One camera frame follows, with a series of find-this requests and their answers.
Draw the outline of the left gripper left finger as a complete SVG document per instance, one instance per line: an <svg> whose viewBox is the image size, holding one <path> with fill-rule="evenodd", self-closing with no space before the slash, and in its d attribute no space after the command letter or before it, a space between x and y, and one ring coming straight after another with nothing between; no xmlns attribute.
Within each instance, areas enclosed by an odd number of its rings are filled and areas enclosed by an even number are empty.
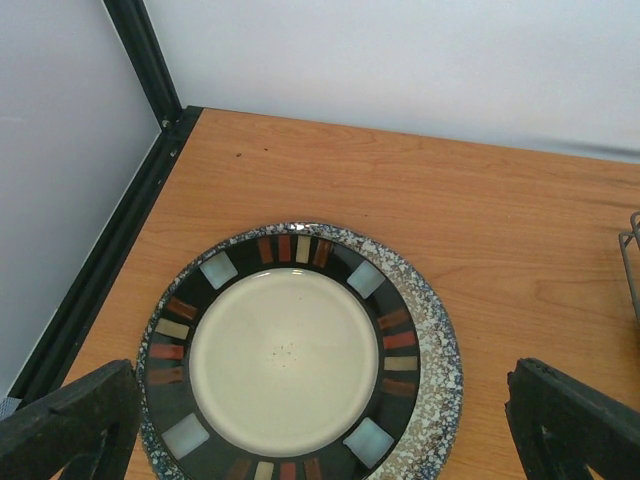
<svg viewBox="0 0 640 480"><path fill-rule="evenodd" d="M1 421L1 477L122 479L140 422L132 363L111 361Z"/></svg>

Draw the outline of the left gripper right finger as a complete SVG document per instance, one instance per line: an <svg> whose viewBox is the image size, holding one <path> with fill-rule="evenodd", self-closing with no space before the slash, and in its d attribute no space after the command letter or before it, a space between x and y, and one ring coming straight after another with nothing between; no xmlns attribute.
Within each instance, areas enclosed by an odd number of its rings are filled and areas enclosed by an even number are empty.
<svg viewBox="0 0 640 480"><path fill-rule="evenodd" d="M507 375L505 414L528 479L637 479L639 412L539 359Z"/></svg>

